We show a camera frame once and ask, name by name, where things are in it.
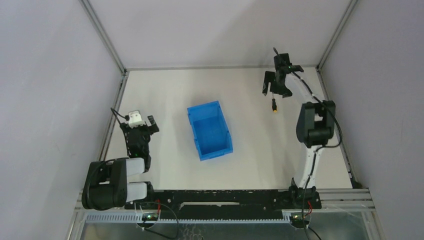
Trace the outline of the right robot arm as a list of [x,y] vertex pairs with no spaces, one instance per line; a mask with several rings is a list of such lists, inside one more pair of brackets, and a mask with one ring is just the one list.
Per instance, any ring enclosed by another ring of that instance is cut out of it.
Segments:
[[272,205],[279,209],[320,209],[322,207],[316,187],[319,161],[324,149],[329,149],[334,137],[336,105],[332,100],[321,100],[301,77],[304,69],[290,61],[288,53],[276,53],[274,71],[264,74],[262,94],[296,97],[301,104],[295,133],[301,143],[298,170],[288,190],[272,194]]

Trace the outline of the black yellow screwdriver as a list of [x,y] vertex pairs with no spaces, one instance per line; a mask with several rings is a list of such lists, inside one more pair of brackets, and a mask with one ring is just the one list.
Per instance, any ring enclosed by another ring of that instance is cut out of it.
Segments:
[[274,113],[277,113],[278,112],[278,106],[277,106],[277,103],[276,103],[276,99],[272,98],[271,102],[272,102],[272,104],[271,104],[272,111]]

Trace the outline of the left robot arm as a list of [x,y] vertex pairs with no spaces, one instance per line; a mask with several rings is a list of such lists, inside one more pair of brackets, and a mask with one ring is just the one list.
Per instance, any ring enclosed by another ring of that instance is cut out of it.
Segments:
[[126,157],[90,163],[81,196],[84,209],[105,211],[134,200],[145,209],[155,205],[157,196],[148,190],[147,183],[131,186],[128,182],[129,176],[146,173],[151,167],[149,143],[151,136],[160,129],[152,115],[147,119],[150,125],[143,120],[134,122],[131,119],[119,123]]

